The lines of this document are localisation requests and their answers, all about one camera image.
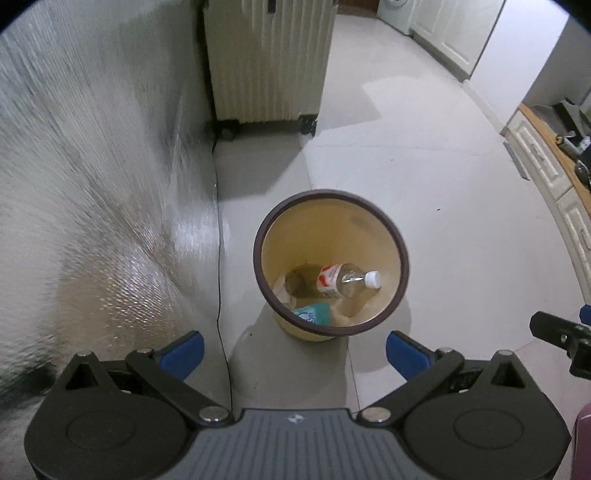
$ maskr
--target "white bottle cap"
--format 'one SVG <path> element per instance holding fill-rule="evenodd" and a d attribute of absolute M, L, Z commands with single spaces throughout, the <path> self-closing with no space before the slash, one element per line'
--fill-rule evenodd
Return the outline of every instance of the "white bottle cap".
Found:
<path fill-rule="evenodd" d="M 377 290 L 382 288 L 382 277 L 378 271 L 371 271 L 365 274 L 365 286 L 367 288 L 372 288 L 373 290 Z"/>

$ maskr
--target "metal screw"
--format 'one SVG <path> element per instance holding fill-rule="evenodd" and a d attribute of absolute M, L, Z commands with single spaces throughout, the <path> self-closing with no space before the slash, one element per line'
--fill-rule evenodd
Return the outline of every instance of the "metal screw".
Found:
<path fill-rule="evenodd" d="M 230 412 L 228 412 L 224 407 L 219 407 L 217 405 L 211 405 L 209 407 L 202 408 L 199 411 L 199 417 L 208 423 L 217 423 L 222 420 L 226 420 L 230 416 Z"/>
<path fill-rule="evenodd" d="M 371 423 L 383 423 L 392 416 L 392 413 L 387 408 L 368 407 L 361 412 L 361 416 Z"/>

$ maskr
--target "brown rim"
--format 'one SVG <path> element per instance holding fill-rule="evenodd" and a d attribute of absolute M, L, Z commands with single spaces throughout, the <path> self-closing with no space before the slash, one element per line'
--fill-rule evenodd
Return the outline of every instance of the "brown rim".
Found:
<path fill-rule="evenodd" d="M 354 203 L 355 205 L 360 206 L 361 208 L 367 210 L 368 212 L 372 213 L 388 230 L 396 246 L 398 247 L 398 252 L 400 254 L 400 283 L 398 284 L 398 288 L 396 289 L 396 293 L 394 294 L 394 298 L 388 303 L 386 308 L 383 309 L 378 315 L 376 315 L 373 319 L 368 320 L 367 322 L 360 323 L 358 325 L 353 325 L 350 327 L 325 327 L 322 325 L 315 325 L 313 323 L 307 322 L 299 318 L 295 313 L 285 307 L 271 290 L 270 285 L 267 283 L 265 276 L 262 272 L 262 244 L 267 236 L 269 228 L 271 225 L 279 218 L 279 215 L 284 213 L 289 208 L 297 205 L 299 203 L 307 202 L 309 200 L 319 200 L 319 199 L 337 199 L 337 200 L 344 200 L 346 202 Z M 317 335 L 323 336 L 330 336 L 330 337 L 342 337 L 342 336 L 350 336 L 356 335 L 361 332 L 365 332 L 376 325 L 382 323 L 385 319 L 387 319 L 392 312 L 396 310 L 402 298 L 404 297 L 404 293 L 406 292 L 408 286 L 408 278 L 410 273 L 410 265 L 408 262 L 408 251 L 404 240 L 402 239 L 402 235 L 400 231 L 394 225 L 393 221 L 378 207 L 376 207 L 373 203 L 358 197 L 352 193 L 343 192 L 341 190 L 309 190 L 307 192 L 298 193 L 293 197 L 289 197 L 287 200 L 284 200 L 265 217 L 261 226 L 256 233 L 255 238 L 255 246 L 253 251 L 253 263 L 255 269 L 255 276 L 256 282 L 261 289 L 262 295 L 265 297 L 267 303 L 271 306 L 275 312 L 281 315 L 285 320 L 290 322 L 292 325 L 297 326 L 298 328 L 305 330 L 306 332 L 315 333 Z"/>

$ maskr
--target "gray tile floor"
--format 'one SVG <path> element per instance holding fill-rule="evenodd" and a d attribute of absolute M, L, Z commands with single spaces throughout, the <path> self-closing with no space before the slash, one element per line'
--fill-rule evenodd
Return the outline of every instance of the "gray tile floor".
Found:
<path fill-rule="evenodd" d="M 384 352 L 387 333 L 399 329 L 471 358 L 517 350 L 572 423 L 591 400 L 591 383 L 568 377 L 566 357 L 532 342 L 528 322 L 537 310 L 576 316 L 583 297 L 550 212 L 502 142 L 461 84 L 412 39 L 378 20 L 338 16 L 316 137 L 248 136 L 216 150 L 220 325 L 235 408 L 363 408 L 403 383 Z M 348 341 L 287 336 L 254 277 L 258 225 L 310 188 L 373 201 L 410 252 L 402 305 Z"/>

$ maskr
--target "red label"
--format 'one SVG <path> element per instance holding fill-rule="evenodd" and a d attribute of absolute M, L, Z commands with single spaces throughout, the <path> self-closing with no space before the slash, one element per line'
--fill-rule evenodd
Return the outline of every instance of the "red label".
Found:
<path fill-rule="evenodd" d="M 316 280 L 316 289 L 326 297 L 342 297 L 336 288 L 336 282 L 339 278 L 339 265 L 328 265 L 320 270 L 318 279 Z"/>

